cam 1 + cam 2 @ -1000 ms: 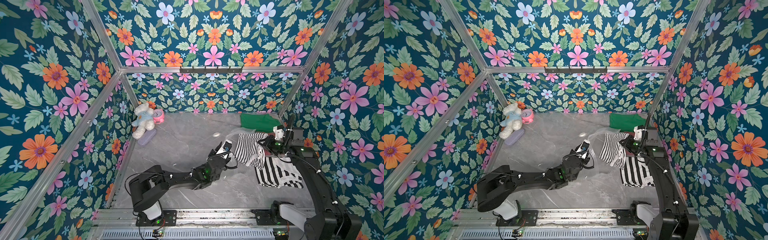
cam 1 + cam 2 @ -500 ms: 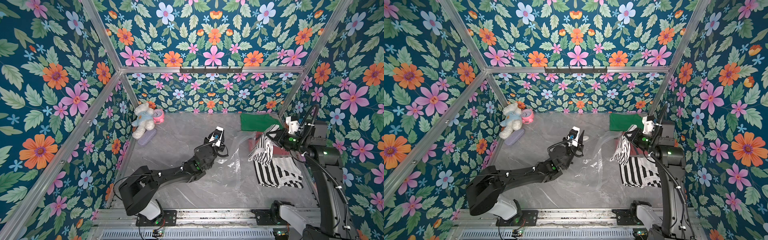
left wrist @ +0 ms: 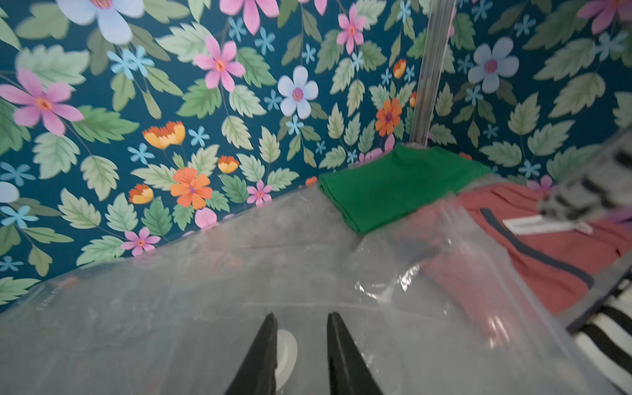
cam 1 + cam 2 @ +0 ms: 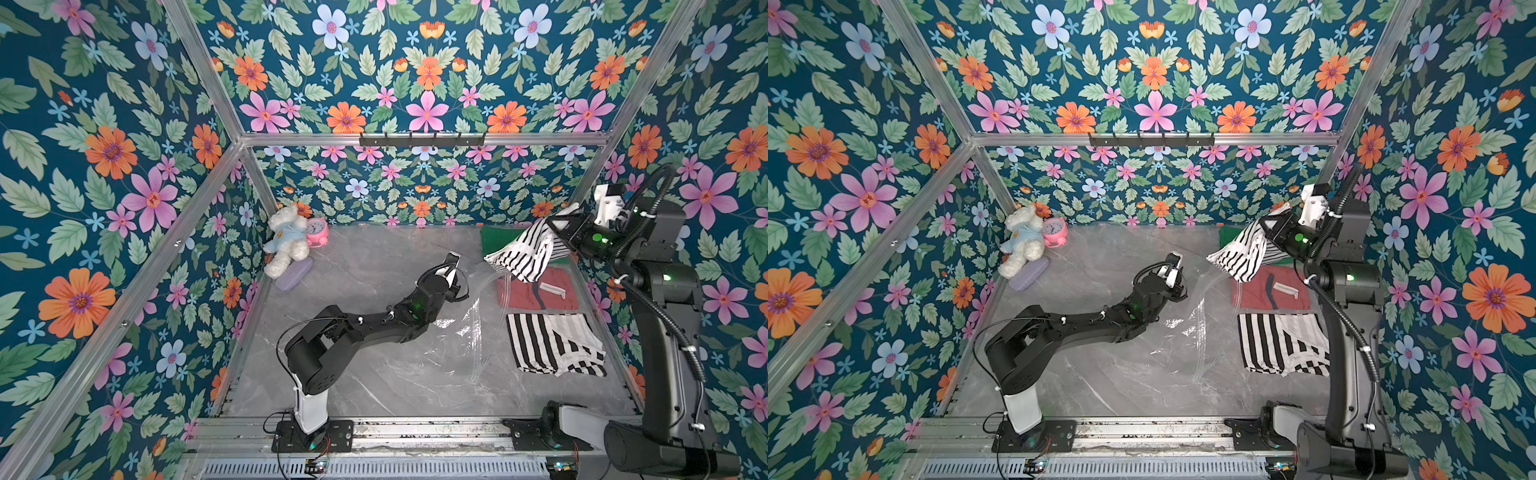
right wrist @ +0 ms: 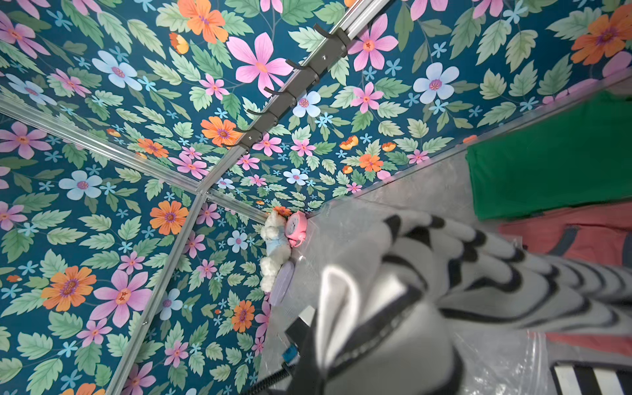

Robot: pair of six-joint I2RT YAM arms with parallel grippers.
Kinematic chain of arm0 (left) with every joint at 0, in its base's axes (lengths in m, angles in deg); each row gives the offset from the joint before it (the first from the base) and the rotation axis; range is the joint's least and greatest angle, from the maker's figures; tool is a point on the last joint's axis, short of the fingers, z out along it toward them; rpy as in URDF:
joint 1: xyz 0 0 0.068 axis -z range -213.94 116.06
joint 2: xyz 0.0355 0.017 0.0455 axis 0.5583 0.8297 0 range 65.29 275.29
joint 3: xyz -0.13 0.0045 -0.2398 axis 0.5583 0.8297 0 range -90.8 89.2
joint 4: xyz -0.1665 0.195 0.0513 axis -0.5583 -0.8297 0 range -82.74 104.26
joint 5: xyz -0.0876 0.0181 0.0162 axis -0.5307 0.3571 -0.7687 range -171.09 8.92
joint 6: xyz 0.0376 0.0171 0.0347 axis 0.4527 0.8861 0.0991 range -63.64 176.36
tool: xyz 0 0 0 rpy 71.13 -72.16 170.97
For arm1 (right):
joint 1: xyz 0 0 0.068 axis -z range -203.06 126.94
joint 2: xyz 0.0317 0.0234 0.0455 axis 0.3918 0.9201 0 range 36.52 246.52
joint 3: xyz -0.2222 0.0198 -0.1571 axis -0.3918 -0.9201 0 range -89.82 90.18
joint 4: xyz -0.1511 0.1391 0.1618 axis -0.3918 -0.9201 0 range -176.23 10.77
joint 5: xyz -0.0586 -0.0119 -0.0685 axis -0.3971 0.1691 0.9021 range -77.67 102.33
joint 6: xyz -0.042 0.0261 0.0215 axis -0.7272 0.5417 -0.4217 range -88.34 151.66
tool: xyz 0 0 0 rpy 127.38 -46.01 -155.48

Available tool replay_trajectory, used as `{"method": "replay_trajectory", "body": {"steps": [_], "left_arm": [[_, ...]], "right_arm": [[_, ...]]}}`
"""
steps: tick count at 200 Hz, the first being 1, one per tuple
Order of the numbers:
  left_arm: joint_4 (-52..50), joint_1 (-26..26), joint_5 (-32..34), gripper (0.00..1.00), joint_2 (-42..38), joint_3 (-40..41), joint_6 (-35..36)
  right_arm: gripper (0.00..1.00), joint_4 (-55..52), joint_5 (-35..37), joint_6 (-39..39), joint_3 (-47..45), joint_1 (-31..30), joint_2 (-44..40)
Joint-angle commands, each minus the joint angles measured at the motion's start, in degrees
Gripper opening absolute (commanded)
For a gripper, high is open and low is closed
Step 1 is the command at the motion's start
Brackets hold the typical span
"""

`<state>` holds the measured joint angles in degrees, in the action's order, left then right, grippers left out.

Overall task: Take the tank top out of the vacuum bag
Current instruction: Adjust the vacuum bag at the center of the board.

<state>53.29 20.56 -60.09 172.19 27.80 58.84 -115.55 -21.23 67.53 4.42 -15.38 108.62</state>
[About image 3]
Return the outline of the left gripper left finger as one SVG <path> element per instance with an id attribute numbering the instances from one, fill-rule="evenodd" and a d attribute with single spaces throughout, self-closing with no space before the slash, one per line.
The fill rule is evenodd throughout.
<path id="1" fill-rule="evenodd" d="M 225 395 L 275 395 L 277 393 L 277 331 L 273 313 L 263 320 Z"/>

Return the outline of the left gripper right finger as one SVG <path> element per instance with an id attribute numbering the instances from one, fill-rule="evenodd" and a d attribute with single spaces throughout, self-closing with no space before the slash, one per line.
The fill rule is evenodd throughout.
<path id="1" fill-rule="evenodd" d="M 382 395 L 342 316 L 327 322 L 329 388 L 332 395 Z"/>

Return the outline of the clear plastic vacuum bag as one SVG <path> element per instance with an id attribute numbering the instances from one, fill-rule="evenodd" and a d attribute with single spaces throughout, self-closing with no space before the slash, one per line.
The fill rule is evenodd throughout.
<path id="1" fill-rule="evenodd" d="M 454 199 L 444 220 L 465 220 Z M 413 214 L 357 235 L 317 189 L 136 259 L 36 286 L 1 316 L 4 394 L 225 394 L 265 317 L 298 343 L 276 394 L 327 394 L 327 322 L 342 316 L 383 394 L 613 394 L 477 228 Z M 474 258 L 485 334 L 432 278 Z"/>

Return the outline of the green tank top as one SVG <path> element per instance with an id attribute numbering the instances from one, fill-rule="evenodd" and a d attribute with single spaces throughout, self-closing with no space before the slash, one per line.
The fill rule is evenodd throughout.
<path id="1" fill-rule="evenodd" d="M 362 166 L 322 175 L 319 187 L 346 224 L 364 235 L 491 173 L 490 167 L 440 147 L 398 145 Z"/>

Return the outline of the red tank top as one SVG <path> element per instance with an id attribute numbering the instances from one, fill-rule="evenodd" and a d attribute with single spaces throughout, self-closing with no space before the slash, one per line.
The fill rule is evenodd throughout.
<path id="1" fill-rule="evenodd" d="M 597 275 L 614 271 L 614 265 L 631 250 L 631 233 L 623 226 L 606 220 L 593 223 L 589 233 L 565 230 L 519 235 L 510 227 L 518 219 L 535 218 L 539 195 L 518 184 L 492 184 L 474 189 L 456 198 L 465 209 L 465 233 L 477 228 L 485 232 L 483 241 L 494 240 L 492 250 L 506 250 L 515 271 L 531 292 L 553 315 L 579 303 L 595 288 Z M 423 207 L 412 221 L 422 230 L 441 230 L 442 225 L 454 225 L 439 213 L 439 204 Z M 480 331 L 492 334 L 486 318 L 488 303 L 484 301 L 482 283 L 474 284 L 467 274 L 467 263 L 474 258 L 451 258 L 451 268 L 440 269 L 433 258 L 424 269 L 435 282 L 457 301 L 466 316 Z"/>

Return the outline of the striped shirt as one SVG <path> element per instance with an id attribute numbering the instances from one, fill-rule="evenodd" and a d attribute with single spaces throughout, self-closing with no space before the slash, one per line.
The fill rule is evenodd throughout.
<path id="1" fill-rule="evenodd" d="M 569 326 L 579 350 L 621 394 L 631 393 L 631 274 Z"/>
<path id="2" fill-rule="evenodd" d="M 538 202 L 545 218 L 600 220 L 631 209 L 631 128 L 622 128 Z"/>

